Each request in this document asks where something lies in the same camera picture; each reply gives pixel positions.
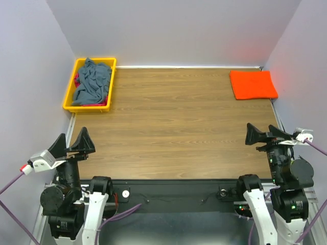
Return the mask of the grey-blue t-shirt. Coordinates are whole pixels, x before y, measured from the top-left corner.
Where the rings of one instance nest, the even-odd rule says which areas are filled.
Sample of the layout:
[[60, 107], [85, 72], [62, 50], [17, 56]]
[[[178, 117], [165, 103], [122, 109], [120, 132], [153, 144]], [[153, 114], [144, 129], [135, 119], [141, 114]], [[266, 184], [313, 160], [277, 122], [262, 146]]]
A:
[[108, 95], [112, 70], [104, 63], [95, 64], [87, 58], [78, 69], [81, 83], [73, 94], [73, 106], [101, 103]]

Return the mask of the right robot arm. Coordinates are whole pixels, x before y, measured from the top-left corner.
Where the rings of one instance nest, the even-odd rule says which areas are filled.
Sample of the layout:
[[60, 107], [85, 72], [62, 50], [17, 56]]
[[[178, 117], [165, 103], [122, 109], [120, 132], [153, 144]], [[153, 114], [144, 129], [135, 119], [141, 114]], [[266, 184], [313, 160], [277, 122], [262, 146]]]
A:
[[263, 144], [256, 150], [266, 153], [276, 187], [265, 195], [257, 175], [243, 175], [237, 180], [236, 191], [250, 208], [260, 244], [301, 244], [309, 215], [305, 189], [314, 185], [314, 170], [302, 157], [293, 158], [291, 150], [295, 145], [312, 143], [313, 132], [297, 128], [288, 134], [273, 125], [268, 128], [262, 132], [248, 123], [245, 144]]

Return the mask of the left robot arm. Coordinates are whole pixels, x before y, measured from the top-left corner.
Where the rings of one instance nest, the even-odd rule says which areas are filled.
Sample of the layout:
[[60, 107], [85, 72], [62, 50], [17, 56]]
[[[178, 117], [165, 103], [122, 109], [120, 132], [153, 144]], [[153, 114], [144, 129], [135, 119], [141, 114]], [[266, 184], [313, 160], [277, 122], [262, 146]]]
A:
[[113, 195], [110, 177], [94, 176], [89, 184], [88, 205], [81, 201], [82, 186], [78, 163], [96, 151], [86, 127], [72, 146], [65, 148], [61, 134], [49, 149], [56, 161], [51, 166], [57, 172], [56, 184], [47, 187], [40, 196], [43, 215], [48, 217], [51, 235], [56, 244], [98, 244], [105, 205]]

